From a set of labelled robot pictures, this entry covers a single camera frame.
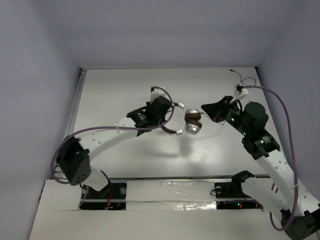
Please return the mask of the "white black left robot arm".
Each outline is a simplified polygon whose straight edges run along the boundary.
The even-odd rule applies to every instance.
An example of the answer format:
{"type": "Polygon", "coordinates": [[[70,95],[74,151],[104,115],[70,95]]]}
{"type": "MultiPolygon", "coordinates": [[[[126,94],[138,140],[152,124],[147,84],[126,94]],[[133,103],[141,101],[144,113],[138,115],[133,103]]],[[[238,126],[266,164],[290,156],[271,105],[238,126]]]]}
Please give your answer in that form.
{"type": "Polygon", "coordinates": [[[94,169],[91,161],[107,149],[138,137],[166,122],[173,103],[159,96],[146,106],[126,114],[113,126],[92,127],[96,132],[81,137],[68,136],[58,150],[56,162],[71,186],[83,184],[100,197],[111,193],[111,182],[102,170],[94,169]]]}

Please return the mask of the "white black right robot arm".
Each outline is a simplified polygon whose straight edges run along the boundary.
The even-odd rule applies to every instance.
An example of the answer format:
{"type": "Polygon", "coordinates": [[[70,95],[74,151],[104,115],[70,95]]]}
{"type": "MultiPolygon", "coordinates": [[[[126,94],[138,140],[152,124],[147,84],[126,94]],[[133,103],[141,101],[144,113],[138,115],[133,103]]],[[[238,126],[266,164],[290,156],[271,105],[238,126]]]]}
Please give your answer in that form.
{"type": "Polygon", "coordinates": [[[320,202],[296,179],[294,170],[275,138],[265,129],[269,116],[263,105],[250,101],[243,109],[232,96],[201,109],[215,123],[226,122],[242,134],[241,143],[267,172],[278,191],[261,185],[247,170],[235,174],[227,189],[235,196],[247,195],[276,217],[292,240],[303,240],[320,229],[320,202]]]}

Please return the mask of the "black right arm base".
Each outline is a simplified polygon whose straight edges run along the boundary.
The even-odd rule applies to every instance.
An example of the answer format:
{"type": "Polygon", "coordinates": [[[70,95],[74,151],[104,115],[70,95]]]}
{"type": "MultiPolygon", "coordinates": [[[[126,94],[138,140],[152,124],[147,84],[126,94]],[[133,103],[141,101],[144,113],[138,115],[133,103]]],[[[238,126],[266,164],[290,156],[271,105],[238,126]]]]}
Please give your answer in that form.
{"type": "Polygon", "coordinates": [[[217,182],[210,191],[215,197],[218,210],[263,209],[256,200],[245,195],[241,184],[254,175],[247,170],[241,171],[231,177],[230,182],[217,182]]]}

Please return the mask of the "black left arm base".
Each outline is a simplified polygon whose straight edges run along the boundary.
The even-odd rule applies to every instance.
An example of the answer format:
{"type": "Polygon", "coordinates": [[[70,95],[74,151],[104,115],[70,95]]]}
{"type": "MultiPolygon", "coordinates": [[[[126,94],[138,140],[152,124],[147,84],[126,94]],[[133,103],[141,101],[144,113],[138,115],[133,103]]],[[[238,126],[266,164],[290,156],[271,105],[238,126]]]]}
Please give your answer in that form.
{"type": "Polygon", "coordinates": [[[82,193],[79,202],[81,210],[126,210],[127,182],[111,182],[101,191],[81,184],[82,193]]]}

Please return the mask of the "brown silver headphones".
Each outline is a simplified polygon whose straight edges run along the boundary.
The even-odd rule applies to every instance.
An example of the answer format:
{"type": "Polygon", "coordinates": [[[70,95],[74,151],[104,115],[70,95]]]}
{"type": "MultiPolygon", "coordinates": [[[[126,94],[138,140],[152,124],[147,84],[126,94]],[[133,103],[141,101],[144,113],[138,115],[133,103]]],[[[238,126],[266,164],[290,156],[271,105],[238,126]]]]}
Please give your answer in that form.
{"type": "Polygon", "coordinates": [[[167,128],[166,126],[162,126],[162,131],[170,135],[183,135],[185,133],[196,135],[203,126],[200,122],[202,118],[202,113],[198,109],[189,108],[181,102],[173,103],[173,107],[179,108],[184,112],[184,128],[180,130],[173,130],[167,128]]]}

